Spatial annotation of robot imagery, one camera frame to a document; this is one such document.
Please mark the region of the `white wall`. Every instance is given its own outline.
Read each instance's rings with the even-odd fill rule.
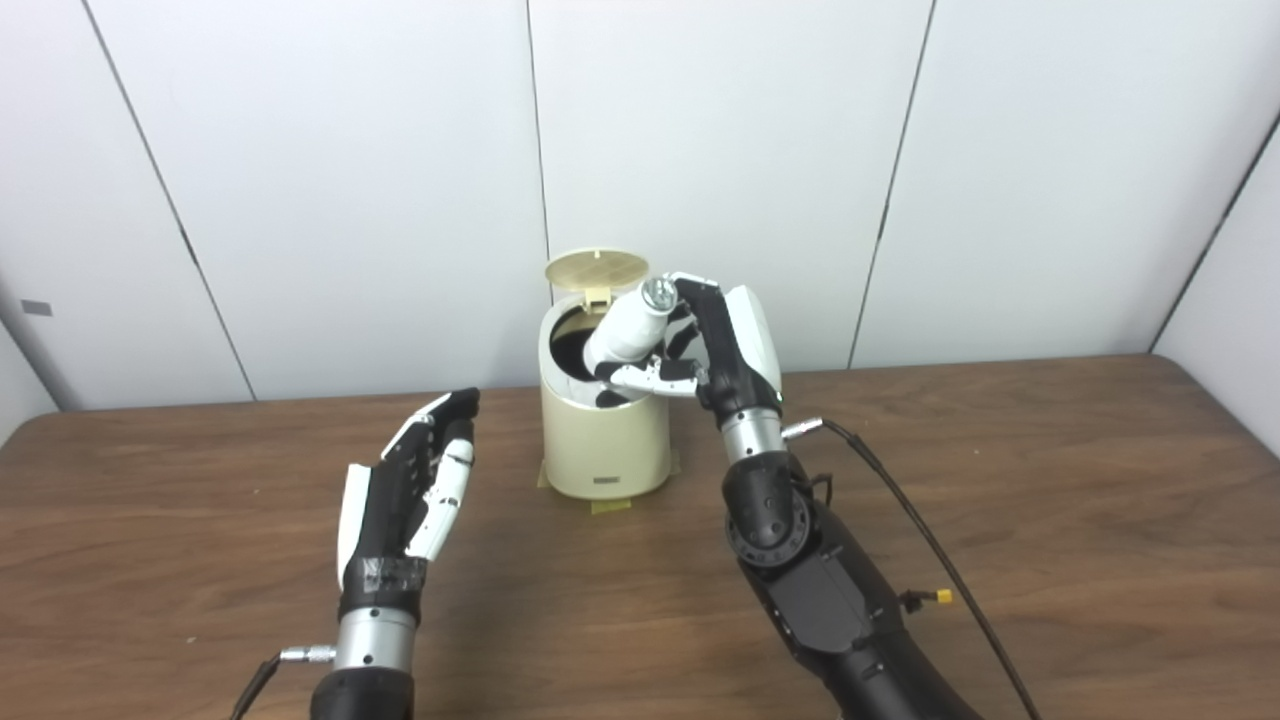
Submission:
[[[1254,168],[1156,352],[1280,455],[1280,140]]]
[[[790,370],[1142,351],[1280,109],[1266,0],[938,4],[896,176],[927,0],[88,1],[228,332],[83,6],[0,0],[0,316],[69,407],[530,383],[600,245]]]
[[[27,420],[55,410],[45,386],[0,325],[0,446]]]
[[[844,368],[928,9],[532,0],[550,254],[749,284],[786,369]]]
[[[0,3],[0,314],[63,405],[248,400],[79,3]]]
[[[93,0],[260,398],[532,383],[522,0]]]
[[[1280,3],[940,3],[855,366],[1143,352],[1280,109]]]

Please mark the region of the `prosthetic hand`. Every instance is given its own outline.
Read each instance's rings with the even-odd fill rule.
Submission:
[[[652,302],[675,296],[677,300]],[[663,348],[652,325],[691,315]],[[708,365],[678,356],[701,333]],[[783,429],[782,378],[755,295],[728,293],[682,273],[620,297],[584,360],[614,388],[698,397],[716,416],[730,468],[722,493],[739,568],[791,655],[822,679],[847,720],[977,720],[920,652],[896,596],[844,523],[813,496],[787,441],[823,424]]]
[[[338,643],[292,647],[259,669],[238,720],[280,662],[332,662],[311,696],[312,720],[413,716],[413,637],[426,568],[457,518],[475,457],[475,388],[413,413],[374,468],[351,465],[338,521]]]

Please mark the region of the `panel seam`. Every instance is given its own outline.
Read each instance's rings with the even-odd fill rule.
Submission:
[[[248,372],[244,370],[244,363],[241,360],[239,350],[236,347],[236,341],[232,340],[232,333],[227,328],[227,320],[223,318],[221,307],[218,306],[218,299],[214,297],[214,291],[209,287],[209,278],[205,277],[205,269],[200,265],[200,258],[196,255],[196,249],[192,247],[191,238],[187,236],[187,227],[183,224],[182,217],[178,214],[178,206],[174,204],[173,195],[169,192],[169,184],[165,183],[164,174],[160,172],[160,165],[156,163],[155,152],[151,150],[151,142],[147,140],[147,135],[142,129],[142,123],[138,120],[138,113],[133,108],[133,100],[129,99],[129,92],[124,88],[124,81],[120,78],[120,72],[115,67],[115,58],[111,56],[111,51],[106,46],[106,38],[102,36],[102,28],[97,24],[97,17],[93,15],[93,9],[90,8],[88,0],[81,0],[81,6],[84,8],[84,14],[88,17],[88,24],[93,28],[93,37],[97,38],[97,46],[102,50],[102,56],[106,59],[106,65],[111,70],[111,78],[115,81],[115,87],[120,91],[120,97],[124,100],[124,108],[129,111],[129,119],[133,120],[133,129],[137,131],[138,138],[142,141],[142,149],[147,154],[147,161],[151,163],[151,172],[155,173],[156,182],[160,183],[160,191],[164,192],[165,202],[169,205],[169,213],[173,215],[173,222],[178,227],[178,234],[182,237],[182,242],[187,247],[187,255],[191,258],[191,263],[196,266],[196,274],[200,275],[200,283],[205,287],[205,295],[209,297],[209,304],[214,309],[214,316],[218,318],[218,325],[223,331],[223,337],[227,338],[227,345],[232,350],[232,357],[236,359],[236,366],[239,368],[239,374],[244,380],[244,387],[248,389],[250,397],[252,400],[257,400],[257,393],[253,392],[253,383],[248,379]]]
[[[872,293],[872,277],[876,273],[876,260],[879,258],[881,241],[884,238],[884,225],[888,223],[888,206],[893,201],[893,184],[897,182],[897,168],[902,161],[902,146],[906,145],[906,129],[911,124],[911,109],[915,106],[915,91],[920,85],[920,69],[924,67],[924,51],[929,45],[929,31],[933,28],[933,12],[938,3],[929,3],[929,17],[924,20],[924,36],[920,38],[920,54],[915,59],[915,74],[911,77],[911,92],[906,99],[906,111],[902,114],[902,131],[897,136],[897,150],[893,152],[893,169],[888,174],[888,187],[884,191],[884,208],[881,210],[879,228],[876,231],[876,245],[872,247],[872,260],[867,266],[867,282],[863,284],[863,299],[858,306],[858,322],[854,325],[854,340],[849,343],[849,363],[846,369],[854,369],[854,352],[858,350],[858,337],[863,332],[863,318],[867,315],[867,299]]]
[[[1204,242],[1204,247],[1201,249],[1199,256],[1196,258],[1196,264],[1193,264],[1190,272],[1187,273],[1187,279],[1183,281],[1183,287],[1179,288],[1178,297],[1174,299],[1164,322],[1160,323],[1160,329],[1156,331],[1156,337],[1151,341],[1151,347],[1147,348],[1148,355],[1156,352],[1156,346],[1160,345],[1160,338],[1165,336],[1165,331],[1169,329],[1169,323],[1178,313],[1178,307],[1183,304],[1183,299],[1187,297],[1187,291],[1192,287],[1192,282],[1196,281],[1196,274],[1199,273],[1201,265],[1203,265],[1204,259],[1208,258],[1208,251],[1213,247],[1213,243],[1217,242],[1217,236],[1222,232],[1222,225],[1226,224],[1226,219],[1231,215],[1231,211],[1235,210],[1235,204],[1240,200],[1240,193],[1244,192],[1244,186],[1249,184],[1249,178],[1253,177],[1253,170],[1257,169],[1258,161],[1262,159],[1262,154],[1266,152],[1267,146],[1271,145],[1271,138],[1275,137],[1277,126],[1280,126],[1280,113],[1277,113],[1275,119],[1271,120],[1271,127],[1262,137],[1262,145],[1258,146],[1258,151],[1253,155],[1253,160],[1249,161],[1249,167],[1244,170],[1244,176],[1240,177],[1239,184],[1235,186],[1235,192],[1233,192],[1231,199],[1228,200],[1226,209],[1222,210],[1222,217],[1217,219],[1217,224],[1213,225],[1213,231],[1210,232],[1208,240]]]
[[[538,191],[543,201],[543,250],[547,261],[552,261],[552,233],[547,220],[547,172],[543,168],[543,122],[538,108],[538,68],[534,64],[534,9],[525,0],[525,28],[529,31],[529,82],[534,91],[534,136],[538,141]],[[556,291],[547,281],[547,300],[556,305]]]

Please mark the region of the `tape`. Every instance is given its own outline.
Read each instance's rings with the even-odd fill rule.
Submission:
[[[593,500],[591,515],[599,515],[600,512],[613,512],[617,510],[626,510],[627,507],[631,507],[630,497],[625,497],[622,500]]]
[[[426,560],[420,557],[365,557],[365,592],[420,591],[426,582]]]

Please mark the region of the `trash can lid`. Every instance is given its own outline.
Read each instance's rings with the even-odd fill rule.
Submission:
[[[576,292],[623,287],[648,274],[649,263],[644,258],[607,247],[572,250],[547,264],[552,284]]]

